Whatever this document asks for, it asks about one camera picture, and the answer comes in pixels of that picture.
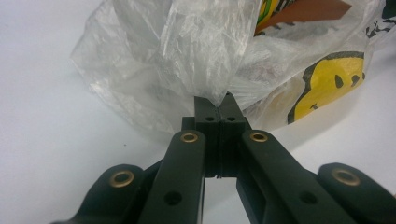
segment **plastic bag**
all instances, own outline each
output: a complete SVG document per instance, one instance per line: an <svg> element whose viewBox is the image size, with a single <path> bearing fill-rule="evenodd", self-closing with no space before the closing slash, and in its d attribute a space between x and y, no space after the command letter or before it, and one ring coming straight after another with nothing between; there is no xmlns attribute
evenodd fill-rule
<svg viewBox="0 0 396 224"><path fill-rule="evenodd" d="M306 95L309 67L363 52L366 71L374 43L394 33L385 1L347 2L341 20L281 23L253 38L260 0L106 0L72 60L91 90L143 130L175 133L194 95L218 105L226 91L254 128L269 130L296 120L290 111Z"/></svg>

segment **white surface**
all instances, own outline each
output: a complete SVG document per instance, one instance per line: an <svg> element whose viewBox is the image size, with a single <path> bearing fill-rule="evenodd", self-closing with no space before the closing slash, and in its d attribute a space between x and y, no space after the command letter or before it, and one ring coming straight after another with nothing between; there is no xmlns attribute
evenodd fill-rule
<svg viewBox="0 0 396 224"><path fill-rule="evenodd" d="M107 168L147 168L164 139L138 133L68 60L101 0L0 1L0 223L69 219ZM340 161L396 192L396 38L343 99L273 132L307 169ZM208 180L205 223L248 223L232 179Z"/></svg>

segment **white table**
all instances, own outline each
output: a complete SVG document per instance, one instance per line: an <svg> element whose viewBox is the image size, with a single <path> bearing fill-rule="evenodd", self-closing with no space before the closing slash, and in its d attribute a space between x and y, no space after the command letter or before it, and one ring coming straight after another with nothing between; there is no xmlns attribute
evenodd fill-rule
<svg viewBox="0 0 396 224"><path fill-rule="evenodd" d="M135 130L68 60L101 0L0 2L0 223L69 219L104 170L147 168L168 140ZM357 90L273 134L313 172L343 162L395 193L395 63L393 44ZM248 223L234 179L206 183L204 223Z"/></svg>

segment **brass rivet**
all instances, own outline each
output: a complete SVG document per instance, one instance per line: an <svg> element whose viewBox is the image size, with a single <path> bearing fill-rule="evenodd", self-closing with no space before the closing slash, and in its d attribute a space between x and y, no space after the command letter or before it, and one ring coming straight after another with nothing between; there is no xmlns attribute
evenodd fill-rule
<svg viewBox="0 0 396 224"><path fill-rule="evenodd" d="M250 139L255 142L265 142L268 140L268 137L263 133L252 133Z"/></svg>
<svg viewBox="0 0 396 224"><path fill-rule="evenodd" d="M332 177L334 177L336 180L339 182L349 185L349 186L358 186L361 183L361 180L352 172L346 170L346 169L341 169L341 168L335 168L332 170Z"/></svg>
<svg viewBox="0 0 396 224"><path fill-rule="evenodd" d="M198 140L198 135L195 133L183 133L180 137L180 140L185 143L193 143Z"/></svg>
<svg viewBox="0 0 396 224"><path fill-rule="evenodd" d="M134 173L128 170L118 171L110 177L110 186L113 188L123 188L134 181Z"/></svg>

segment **yellow smiley face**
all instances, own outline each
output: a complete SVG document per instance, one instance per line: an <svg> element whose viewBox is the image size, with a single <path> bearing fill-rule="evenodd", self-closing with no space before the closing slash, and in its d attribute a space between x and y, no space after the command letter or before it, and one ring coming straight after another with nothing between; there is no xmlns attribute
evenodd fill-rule
<svg viewBox="0 0 396 224"><path fill-rule="evenodd" d="M305 90L289 112L292 123L357 88L364 80L362 52L328 55L304 72Z"/></svg>

